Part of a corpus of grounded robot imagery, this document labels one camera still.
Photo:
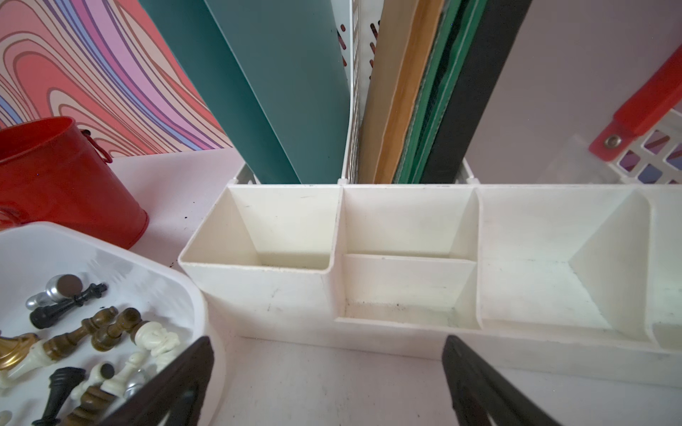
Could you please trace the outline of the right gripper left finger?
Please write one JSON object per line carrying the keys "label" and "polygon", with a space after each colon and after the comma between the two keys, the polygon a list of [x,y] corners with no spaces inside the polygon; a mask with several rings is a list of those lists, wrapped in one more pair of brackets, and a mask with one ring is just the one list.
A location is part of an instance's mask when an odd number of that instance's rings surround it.
{"label": "right gripper left finger", "polygon": [[200,337],[101,425],[197,425],[211,381],[214,351]]}

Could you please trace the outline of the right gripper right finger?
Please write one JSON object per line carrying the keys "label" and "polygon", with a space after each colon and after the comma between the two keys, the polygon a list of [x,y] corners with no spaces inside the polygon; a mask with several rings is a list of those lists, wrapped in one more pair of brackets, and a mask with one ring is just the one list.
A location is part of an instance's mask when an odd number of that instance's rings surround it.
{"label": "right gripper right finger", "polygon": [[460,425],[558,423],[455,335],[446,338],[442,367]]}

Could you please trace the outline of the white pawn chess piece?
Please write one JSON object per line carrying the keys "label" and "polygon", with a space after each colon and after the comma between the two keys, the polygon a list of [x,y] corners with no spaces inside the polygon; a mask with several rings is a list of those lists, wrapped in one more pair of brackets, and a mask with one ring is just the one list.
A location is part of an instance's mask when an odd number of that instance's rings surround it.
{"label": "white pawn chess piece", "polygon": [[110,362],[101,362],[95,365],[89,372],[87,378],[72,390],[69,395],[72,401],[79,401],[85,392],[92,386],[99,386],[104,381],[111,379],[115,375],[115,367]]}

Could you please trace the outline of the bronze rook chess piece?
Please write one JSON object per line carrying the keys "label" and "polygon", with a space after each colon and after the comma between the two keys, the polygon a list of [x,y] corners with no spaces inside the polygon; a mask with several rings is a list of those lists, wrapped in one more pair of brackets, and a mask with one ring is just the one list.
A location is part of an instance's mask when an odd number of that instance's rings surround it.
{"label": "bronze rook chess piece", "polygon": [[90,386],[81,397],[80,405],[62,421],[66,426],[91,426],[109,409],[117,396],[101,390],[98,386]]}

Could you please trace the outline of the bronze pawn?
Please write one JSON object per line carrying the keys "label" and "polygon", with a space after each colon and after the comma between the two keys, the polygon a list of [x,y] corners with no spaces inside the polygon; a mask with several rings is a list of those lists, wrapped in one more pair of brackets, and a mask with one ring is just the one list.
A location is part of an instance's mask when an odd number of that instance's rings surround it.
{"label": "bronze pawn", "polygon": [[136,308],[126,308],[110,325],[102,328],[92,336],[91,344],[96,351],[110,351],[123,338],[124,333],[130,333],[142,323],[141,313]]}

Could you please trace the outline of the black king chess piece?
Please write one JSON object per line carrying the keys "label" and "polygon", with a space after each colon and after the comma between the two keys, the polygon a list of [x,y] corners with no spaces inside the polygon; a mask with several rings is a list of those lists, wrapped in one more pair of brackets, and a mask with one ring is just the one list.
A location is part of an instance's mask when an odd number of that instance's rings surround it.
{"label": "black king chess piece", "polygon": [[102,298],[107,291],[108,285],[106,283],[93,283],[85,291],[72,298],[60,301],[55,305],[38,307],[29,315],[29,320],[37,329],[51,328],[73,309],[82,307],[95,298]]}

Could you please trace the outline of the silver pawn chess piece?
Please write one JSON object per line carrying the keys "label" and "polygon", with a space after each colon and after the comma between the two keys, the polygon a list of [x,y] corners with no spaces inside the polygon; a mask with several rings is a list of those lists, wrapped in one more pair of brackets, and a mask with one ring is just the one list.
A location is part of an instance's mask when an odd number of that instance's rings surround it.
{"label": "silver pawn chess piece", "polygon": [[31,296],[25,303],[30,311],[39,307],[54,305],[60,301],[77,296],[83,291],[82,279],[74,274],[57,275],[51,278],[43,292]]}

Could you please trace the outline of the gold pawn chess piece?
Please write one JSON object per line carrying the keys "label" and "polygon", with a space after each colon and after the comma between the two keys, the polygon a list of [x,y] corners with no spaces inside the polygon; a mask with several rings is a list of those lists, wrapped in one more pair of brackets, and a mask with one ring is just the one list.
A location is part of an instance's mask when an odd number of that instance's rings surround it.
{"label": "gold pawn chess piece", "polygon": [[0,337],[0,369],[8,370],[18,365],[39,340],[40,337],[35,333],[26,333],[17,337]]}

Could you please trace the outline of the black pawn chess piece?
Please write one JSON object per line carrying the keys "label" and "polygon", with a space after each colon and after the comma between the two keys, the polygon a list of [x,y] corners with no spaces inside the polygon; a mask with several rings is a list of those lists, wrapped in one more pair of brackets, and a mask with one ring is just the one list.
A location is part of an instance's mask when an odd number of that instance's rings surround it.
{"label": "black pawn chess piece", "polygon": [[58,414],[69,398],[72,390],[85,380],[85,370],[80,367],[62,367],[54,371],[49,377],[50,394],[40,419],[32,425],[55,426],[60,423]]}

